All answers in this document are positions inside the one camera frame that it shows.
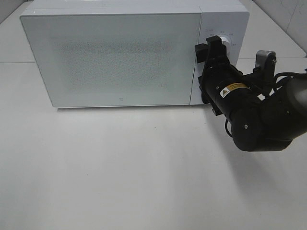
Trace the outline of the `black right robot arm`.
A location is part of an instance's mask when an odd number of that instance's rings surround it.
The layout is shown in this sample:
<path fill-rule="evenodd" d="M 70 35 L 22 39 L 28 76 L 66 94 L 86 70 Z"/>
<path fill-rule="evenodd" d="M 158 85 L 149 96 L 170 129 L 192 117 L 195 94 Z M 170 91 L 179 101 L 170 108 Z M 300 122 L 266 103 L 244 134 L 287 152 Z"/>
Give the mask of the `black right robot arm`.
<path fill-rule="evenodd" d="M 275 73 L 276 54 L 260 50 L 243 74 L 227 57 L 218 36 L 195 46 L 203 63 L 199 88 L 204 104 L 224 115 L 225 130 L 242 151 L 281 151 L 307 131 L 307 75 Z"/>

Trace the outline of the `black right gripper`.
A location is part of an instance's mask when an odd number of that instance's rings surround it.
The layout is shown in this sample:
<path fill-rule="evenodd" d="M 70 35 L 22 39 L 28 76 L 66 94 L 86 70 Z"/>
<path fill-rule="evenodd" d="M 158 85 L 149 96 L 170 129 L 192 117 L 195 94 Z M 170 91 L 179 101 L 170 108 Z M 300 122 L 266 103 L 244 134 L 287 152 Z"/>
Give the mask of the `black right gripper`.
<path fill-rule="evenodd" d="M 198 78 L 204 104 L 212 106 L 216 116 L 249 117 L 252 115 L 252 83 L 231 65 L 227 58 L 226 46 L 215 35 L 206 39 L 207 44 L 195 45 L 197 63 L 205 63 L 202 75 Z"/>

